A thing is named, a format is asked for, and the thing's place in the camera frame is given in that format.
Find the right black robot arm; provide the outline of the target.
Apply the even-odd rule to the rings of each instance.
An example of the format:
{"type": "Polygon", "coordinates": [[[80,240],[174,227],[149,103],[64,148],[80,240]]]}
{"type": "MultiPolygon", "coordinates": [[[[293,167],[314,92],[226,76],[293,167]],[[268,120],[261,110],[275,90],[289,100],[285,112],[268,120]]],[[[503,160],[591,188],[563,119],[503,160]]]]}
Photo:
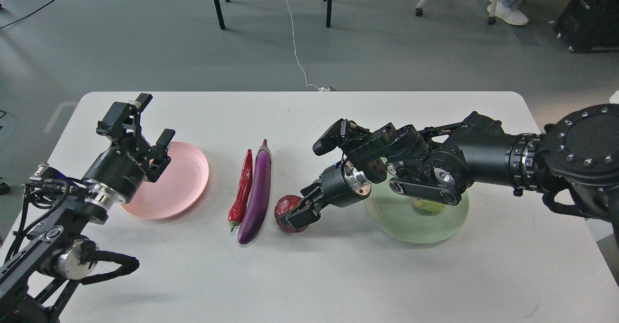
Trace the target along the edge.
{"type": "Polygon", "coordinates": [[[418,131],[387,123],[376,131],[339,119],[314,143],[342,158],[301,191],[299,206],[278,217],[300,230],[325,206],[346,207],[384,181],[398,195],[457,205],[482,182],[537,191],[550,211],[594,218],[618,230],[619,107],[602,103],[549,123],[543,134],[509,135],[499,120],[472,112],[462,122],[418,131]]]}

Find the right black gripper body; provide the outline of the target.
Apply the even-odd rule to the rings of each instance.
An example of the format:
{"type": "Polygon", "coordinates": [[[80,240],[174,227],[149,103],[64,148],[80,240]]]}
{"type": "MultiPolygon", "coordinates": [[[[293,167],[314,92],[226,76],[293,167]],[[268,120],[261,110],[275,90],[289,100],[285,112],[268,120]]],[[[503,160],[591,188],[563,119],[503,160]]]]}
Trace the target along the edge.
{"type": "Polygon", "coordinates": [[[368,198],[371,191],[371,182],[351,161],[327,167],[314,182],[322,191],[315,202],[318,208],[351,206],[368,198]]]}

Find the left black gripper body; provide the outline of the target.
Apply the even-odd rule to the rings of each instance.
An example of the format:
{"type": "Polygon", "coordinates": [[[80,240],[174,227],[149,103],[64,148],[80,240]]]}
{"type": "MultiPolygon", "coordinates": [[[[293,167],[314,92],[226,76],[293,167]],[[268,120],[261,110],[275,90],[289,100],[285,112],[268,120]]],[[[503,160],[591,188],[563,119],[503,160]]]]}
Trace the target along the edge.
{"type": "Polygon", "coordinates": [[[130,202],[143,182],[157,182],[157,166],[149,143],[126,139],[102,152],[86,171],[83,182],[87,186],[102,184],[119,195],[124,203],[130,202]]]}

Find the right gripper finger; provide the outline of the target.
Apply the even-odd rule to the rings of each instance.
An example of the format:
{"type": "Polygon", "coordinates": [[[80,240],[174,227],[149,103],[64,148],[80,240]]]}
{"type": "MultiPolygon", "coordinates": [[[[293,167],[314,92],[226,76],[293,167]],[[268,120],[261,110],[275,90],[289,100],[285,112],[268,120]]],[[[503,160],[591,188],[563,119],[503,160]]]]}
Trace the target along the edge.
{"type": "Polygon", "coordinates": [[[301,202],[318,203],[324,197],[324,189],[321,180],[314,180],[309,186],[301,189],[301,202]]]}
{"type": "Polygon", "coordinates": [[[280,217],[280,221],[285,225],[290,225],[296,230],[309,226],[314,222],[317,222],[321,218],[322,203],[311,203],[307,201],[305,203],[300,202],[294,210],[286,213],[280,217]]]}

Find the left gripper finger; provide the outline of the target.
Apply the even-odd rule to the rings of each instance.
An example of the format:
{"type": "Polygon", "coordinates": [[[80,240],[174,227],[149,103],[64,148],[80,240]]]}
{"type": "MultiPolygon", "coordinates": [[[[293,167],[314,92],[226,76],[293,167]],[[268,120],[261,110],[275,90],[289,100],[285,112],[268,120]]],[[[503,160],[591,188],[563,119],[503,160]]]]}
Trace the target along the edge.
{"type": "Polygon", "coordinates": [[[141,113],[152,101],[152,94],[141,93],[130,103],[114,102],[102,120],[97,123],[96,134],[105,136],[112,143],[131,139],[146,144],[142,135],[141,113]]]}
{"type": "Polygon", "coordinates": [[[164,129],[154,146],[149,147],[145,155],[145,181],[155,183],[166,170],[172,158],[168,155],[169,144],[176,131],[164,129]]]}

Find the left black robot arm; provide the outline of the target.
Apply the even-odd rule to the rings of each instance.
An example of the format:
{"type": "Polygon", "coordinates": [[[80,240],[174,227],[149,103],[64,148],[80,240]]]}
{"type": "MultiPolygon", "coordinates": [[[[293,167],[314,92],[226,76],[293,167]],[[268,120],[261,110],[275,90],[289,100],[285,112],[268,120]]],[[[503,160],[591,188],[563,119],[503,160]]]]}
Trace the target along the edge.
{"type": "Polygon", "coordinates": [[[153,146],[141,132],[151,100],[142,93],[111,105],[96,129],[110,147],[83,178],[43,163],[25,184],[22,217],[1,268],[3,323],[57,323],[77,286],[139,268],[137,258],[99,250],[82,231],[90,222],[104,224],[113,204],[130,202],[143,182],[156,182],[170,164],[175,131],[165,129],[153,146]]]}

